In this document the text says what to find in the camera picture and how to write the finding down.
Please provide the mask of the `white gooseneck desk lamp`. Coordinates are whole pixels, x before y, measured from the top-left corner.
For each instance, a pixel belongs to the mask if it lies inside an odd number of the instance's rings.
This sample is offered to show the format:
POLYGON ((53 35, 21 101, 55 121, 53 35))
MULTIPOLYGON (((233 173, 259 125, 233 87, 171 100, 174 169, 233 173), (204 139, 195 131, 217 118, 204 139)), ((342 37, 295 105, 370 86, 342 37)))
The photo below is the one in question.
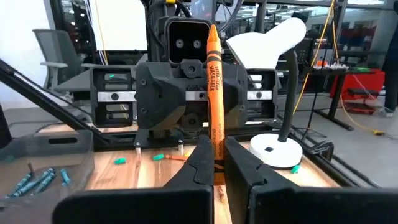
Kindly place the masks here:
POLYGON ((300 164, 303 155, 301 145, 289 138, 289 133, 299 78, 294 47, 304 39, 305 34, 305 23, 291 17, 265 34, 248 32, 227 40, 227 45, 239 64, 250 72, 274 72, 282 54, 286 55, 289 63, 285 112, 279 134, 258 134, 251 138, 249 145, 249 152, 275 169, 291 169, 300 164))

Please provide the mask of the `grey office chair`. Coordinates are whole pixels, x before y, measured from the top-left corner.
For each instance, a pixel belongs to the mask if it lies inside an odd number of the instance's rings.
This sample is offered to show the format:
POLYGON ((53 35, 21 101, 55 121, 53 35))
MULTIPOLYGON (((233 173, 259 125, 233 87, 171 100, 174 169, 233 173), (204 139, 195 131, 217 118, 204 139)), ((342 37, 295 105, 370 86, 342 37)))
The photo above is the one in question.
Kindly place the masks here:
POLYGON ((87 91, 88 79, 67 32, 34 29, 33 33, 44 56, 40 64, 47 68, 44 88, 57 92, 87 91))

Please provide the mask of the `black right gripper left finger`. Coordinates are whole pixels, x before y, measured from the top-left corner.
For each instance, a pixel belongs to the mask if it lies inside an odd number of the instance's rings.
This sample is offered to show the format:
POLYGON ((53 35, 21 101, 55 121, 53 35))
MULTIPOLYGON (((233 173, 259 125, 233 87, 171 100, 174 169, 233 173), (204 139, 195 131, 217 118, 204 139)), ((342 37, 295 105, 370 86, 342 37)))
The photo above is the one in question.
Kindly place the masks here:
POLYGON ((164 186, 73 194, 57 204, 52 224, 213 224, 214 159, 209 137, 200 135, 164 186))

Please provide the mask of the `black frame clamp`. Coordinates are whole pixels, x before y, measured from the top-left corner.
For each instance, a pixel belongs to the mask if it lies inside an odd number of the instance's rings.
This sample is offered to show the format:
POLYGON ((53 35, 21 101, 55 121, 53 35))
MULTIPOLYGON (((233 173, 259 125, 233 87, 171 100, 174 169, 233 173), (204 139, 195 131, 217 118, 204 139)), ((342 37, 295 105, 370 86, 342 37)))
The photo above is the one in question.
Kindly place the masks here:
POLYGON ((312 146, 309 151, 313 155, 324 157, 326 160, 331 161, 334 152, 334 144, 331 141, 322 141, 312 146))

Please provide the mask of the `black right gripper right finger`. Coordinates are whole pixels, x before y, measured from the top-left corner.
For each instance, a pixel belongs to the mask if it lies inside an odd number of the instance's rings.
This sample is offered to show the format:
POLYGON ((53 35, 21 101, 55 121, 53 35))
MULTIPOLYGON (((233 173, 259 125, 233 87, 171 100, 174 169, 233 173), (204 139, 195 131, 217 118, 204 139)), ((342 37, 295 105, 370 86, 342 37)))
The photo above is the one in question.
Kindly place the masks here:
POLYGON ((398 190, 301 187, 232 137, 224 176, 233 224, 398 224, 398 190))

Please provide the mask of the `grey translucent plastic tray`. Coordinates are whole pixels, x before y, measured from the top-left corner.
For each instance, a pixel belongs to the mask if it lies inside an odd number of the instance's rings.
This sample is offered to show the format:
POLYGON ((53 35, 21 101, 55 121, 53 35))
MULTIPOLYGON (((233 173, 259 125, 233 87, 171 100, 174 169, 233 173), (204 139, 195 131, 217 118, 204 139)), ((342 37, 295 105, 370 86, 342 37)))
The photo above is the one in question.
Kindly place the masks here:
POLYGON ((93 135, 88 131, 33 134, 13 139, 0 149, 0 224, 51 224, 64 198, 86 187, 95 168, 93 135), (41 193, 35 187, 20 197, 5 198, 26 174, 32 180, 54 168, 55 178, 41 193), (71 180, 62 185, 61 169, 71 180))

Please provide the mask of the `black table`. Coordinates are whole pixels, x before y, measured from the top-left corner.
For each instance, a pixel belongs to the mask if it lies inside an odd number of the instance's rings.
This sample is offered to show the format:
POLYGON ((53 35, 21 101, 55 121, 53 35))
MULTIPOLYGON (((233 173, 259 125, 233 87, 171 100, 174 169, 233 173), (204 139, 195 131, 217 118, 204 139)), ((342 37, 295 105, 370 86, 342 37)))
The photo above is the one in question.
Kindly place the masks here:
POLYGON ((347 75, 353 75, 353 74, 368 75, 368 74, 371 74, 371 72, 354 72, 353 70, 331 69, 331 68, 320 68, 320 69, 317 69, 317 68, 313 68, 313 67, 307 67, 304 71, 308 75, 320 75, 320 76, 332 75, 332 76, 337 76, 336 85, 335 85, 335 94, 332 97, 332 101, 331 101, 330 107, 329 107, 329 112, 325 113, 321 109, 315 109, 315 103, 317 101, 317 96, 318 96, 318 91, 316 91, 314 99, 313 99, 313 103, 312 103, 310 119, 312 119, 313 113, 316 113, 317 115, 322 116, 323 118, 331 121, 332 123, 337 124, 338 126, 344 128, 344 129, 346 129, 348 131, 353 131, 354 127, 352 127, 352 126, 348 125, 347 123, 344 123, 341 120, 335 118, 335 114, 336 114, 336 110, 337 110, 337 107, 338 107, 338 103, 341 101, 340 100, 340 96, 341 96, 341 93, 342 93, 345 77, 347 75))

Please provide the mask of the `person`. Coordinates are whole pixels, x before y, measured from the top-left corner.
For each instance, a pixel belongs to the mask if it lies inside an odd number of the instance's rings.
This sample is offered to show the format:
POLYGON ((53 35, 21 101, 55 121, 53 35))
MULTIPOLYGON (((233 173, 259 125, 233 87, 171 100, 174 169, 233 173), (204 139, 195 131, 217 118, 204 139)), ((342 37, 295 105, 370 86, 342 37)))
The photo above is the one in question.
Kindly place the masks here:
POLYGON ((398 28, 394 32, 385 57, 383 71, 385 73, 384 114, 391 117, 398 105, 398 28))

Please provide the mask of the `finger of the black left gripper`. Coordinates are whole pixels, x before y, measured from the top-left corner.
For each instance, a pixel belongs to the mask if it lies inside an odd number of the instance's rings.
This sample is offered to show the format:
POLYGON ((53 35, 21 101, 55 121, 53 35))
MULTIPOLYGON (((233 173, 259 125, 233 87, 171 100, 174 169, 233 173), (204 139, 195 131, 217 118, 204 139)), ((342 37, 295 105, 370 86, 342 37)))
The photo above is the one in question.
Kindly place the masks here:
POLYGON ((224 120, 227 128, 238 128, 247 121, 247 72, 242 65, 224 64, 224 120))
POLYGON ((186 108, 185 85, 169 63, 146 62, 136 70, 137 123, 140 128, 172 128, 186 108))

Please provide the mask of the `white board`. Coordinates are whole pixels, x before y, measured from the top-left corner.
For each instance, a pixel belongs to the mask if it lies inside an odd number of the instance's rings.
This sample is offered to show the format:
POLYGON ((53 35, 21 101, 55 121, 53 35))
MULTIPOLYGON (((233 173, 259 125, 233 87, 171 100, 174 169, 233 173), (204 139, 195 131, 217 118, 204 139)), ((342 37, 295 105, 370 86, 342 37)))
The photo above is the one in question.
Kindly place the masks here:
POLYGON ((147 50, 145 7, 140 0, 89 0, 96 48, 147 50))

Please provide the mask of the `red cabinet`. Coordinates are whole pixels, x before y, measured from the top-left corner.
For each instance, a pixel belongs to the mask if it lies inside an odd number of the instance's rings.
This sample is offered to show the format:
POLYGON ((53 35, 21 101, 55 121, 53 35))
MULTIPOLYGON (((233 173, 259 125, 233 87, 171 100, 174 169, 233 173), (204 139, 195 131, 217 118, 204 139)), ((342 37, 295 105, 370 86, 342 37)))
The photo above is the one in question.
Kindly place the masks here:
MULTIPOLYGON (((349 113, 369 114, 372 115, 376 111, 375 106, 371 106, 366 102, 375 100, 384 84, 384 72, 376 68, 359 68, 354 72, 371 72, 371 74, 353 74, 347 75, 342 89, 343 104, 349 113)), ((330 97, 335 94, 336 79, 330 90, 330 97)))

